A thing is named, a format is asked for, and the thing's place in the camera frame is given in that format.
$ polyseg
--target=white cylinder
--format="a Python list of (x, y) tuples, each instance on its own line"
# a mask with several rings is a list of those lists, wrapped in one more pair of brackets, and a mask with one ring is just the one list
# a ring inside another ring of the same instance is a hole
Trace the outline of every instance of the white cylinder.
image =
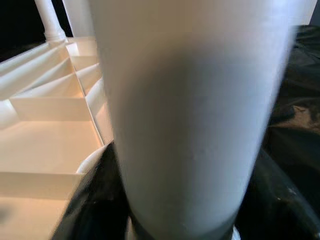
[(155, 239), (232, 227), (300, 4), (91, 1), (125, 192)]
[(66, 34), (61, 28), (55, 8), (51, 0), (34, 0), (40, 14), (44, 35), (47, 41), (58, 42), (66, 39)]

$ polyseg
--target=white pillar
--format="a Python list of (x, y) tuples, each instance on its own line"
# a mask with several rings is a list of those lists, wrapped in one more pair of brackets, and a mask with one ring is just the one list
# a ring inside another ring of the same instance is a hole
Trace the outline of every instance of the white pillar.
[(90, 2), (136, 220), (154, 239), (230, 239), (303, 0)]
[(55, 8), (51, 0), (34, 0), (40, 14), (44, 35), (48, 42), (58, 42), (66, 39), (66, 34), (61, 28)]

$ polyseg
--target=white column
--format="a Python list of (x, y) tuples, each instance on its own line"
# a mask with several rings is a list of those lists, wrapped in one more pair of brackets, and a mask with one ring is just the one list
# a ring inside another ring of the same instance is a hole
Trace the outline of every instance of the white column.
[(38, 8), (43, 26), (44, 35), (48, 42), (58, 42), (66, 39), (66, 34), (61, 28), (55, 8), (51, 0), (34, 0)]
[(229, 240), (303, 0), (90, 3), (136, 220), (154, 239)]

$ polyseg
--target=white baluster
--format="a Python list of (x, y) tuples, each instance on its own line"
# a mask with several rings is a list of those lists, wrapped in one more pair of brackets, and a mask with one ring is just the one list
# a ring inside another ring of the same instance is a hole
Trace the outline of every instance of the white baluster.
[(47, 42), (58, 42), (66, 39), (51, 0), (34, 0), (38, 8)]

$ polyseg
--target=black fabric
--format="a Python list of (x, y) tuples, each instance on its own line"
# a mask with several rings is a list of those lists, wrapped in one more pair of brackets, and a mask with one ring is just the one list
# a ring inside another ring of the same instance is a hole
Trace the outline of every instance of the black fabric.
[[(241, 239), (320, 240), (319, 184), (320, 28), (301, 26), (236, 219)], [(52, 239), (124, 239), (129, 214), (110, 144)]]

